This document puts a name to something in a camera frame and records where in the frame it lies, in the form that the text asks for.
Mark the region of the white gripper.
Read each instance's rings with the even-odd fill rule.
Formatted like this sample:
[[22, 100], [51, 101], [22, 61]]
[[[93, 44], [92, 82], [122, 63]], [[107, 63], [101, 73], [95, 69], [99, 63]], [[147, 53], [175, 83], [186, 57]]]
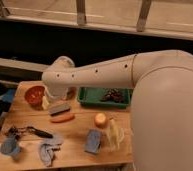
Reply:
[[68, 102], [67, 98], [68, 91], [69, 91], [68, 88], [45, 87], [46, 96], [42, 97], [42, 108], [44, 110], [47, 110], [50, 105], [49, 101], [56, 101], [60, 99], [61, 102]]

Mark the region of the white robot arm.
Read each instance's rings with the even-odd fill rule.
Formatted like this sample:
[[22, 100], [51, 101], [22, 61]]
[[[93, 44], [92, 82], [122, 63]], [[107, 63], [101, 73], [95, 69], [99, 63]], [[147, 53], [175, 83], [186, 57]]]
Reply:
[[132, 54], [76, 68], [58, 58], [43, 75], [49, 99], [70, 87], [130, 88], [135, 171], [193, 171], [193, 55]]

